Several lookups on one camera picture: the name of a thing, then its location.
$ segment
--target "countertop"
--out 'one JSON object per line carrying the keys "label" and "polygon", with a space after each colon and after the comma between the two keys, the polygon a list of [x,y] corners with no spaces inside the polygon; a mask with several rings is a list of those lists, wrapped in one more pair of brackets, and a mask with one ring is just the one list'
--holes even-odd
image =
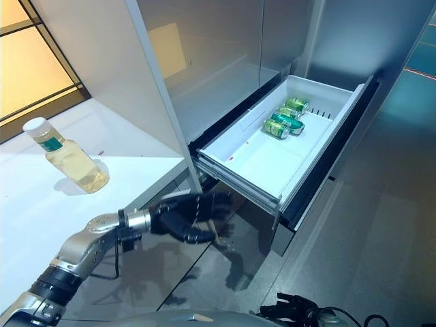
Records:
{"label": "countertop", "polygon": [[164,144],[94,99],[50,120],[107,169],[109,183],[85,194],[21,134],[0,146],[0,312],[44,271],[87,221],[141,207],[187,165]]}

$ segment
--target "red mark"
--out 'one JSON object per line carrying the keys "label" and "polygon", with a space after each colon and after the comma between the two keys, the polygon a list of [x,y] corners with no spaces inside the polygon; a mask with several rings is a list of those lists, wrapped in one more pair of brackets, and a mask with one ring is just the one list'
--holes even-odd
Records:
{"label": "red mark", "polygon": [[419,70],[410,69],[410,68],[403,68],[403,69],[406,70],[406,71],[408,71],[408,72],[411,72],[411,73],[414,73],[414,74],[417,74],[417,75],[421,75],[421,76],[424,76],[424,77],[430,78],[430,79],[432,79],[432,80],[436,80],[436,77],[433,77],[433,76],[431,76],[431,75],[429,75],[429,74],[422,73],[422,72],[420,72]]}

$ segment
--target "refrigerator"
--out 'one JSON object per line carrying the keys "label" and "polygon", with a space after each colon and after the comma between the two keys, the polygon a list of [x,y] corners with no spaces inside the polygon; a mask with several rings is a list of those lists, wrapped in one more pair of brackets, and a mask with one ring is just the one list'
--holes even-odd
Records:
{"label": "refrigerator", "polygon": [[[126,3],[199,174],[269,213],[280,254],[368,128],[436,1]],[[278,140],[262,126],[288,97],[309,100],[305,130]]]}

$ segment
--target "drawer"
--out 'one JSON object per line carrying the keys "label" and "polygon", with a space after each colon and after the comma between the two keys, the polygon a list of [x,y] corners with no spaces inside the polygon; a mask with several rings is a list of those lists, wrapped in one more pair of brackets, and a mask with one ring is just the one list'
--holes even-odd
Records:
{"label": "drawer", "polygon": [[[272,215],[282,213],[370,83],[354,92],[288,76],[213,141],[198,150],[198,168],[223,181]],[[299,136],[277,140],[263,122],[288,97],[310,99]]]}

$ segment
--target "plastic bottle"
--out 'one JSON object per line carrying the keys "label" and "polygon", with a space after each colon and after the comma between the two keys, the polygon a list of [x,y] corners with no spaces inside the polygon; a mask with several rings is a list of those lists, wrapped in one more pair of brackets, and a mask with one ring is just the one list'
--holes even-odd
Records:
{"label": "plastic bottle", "polygon": [[87,193],[106,185],[109,176],[73,140],[66,140],[45,118],[31,119],[22,127],[45,151],[46,159]]}

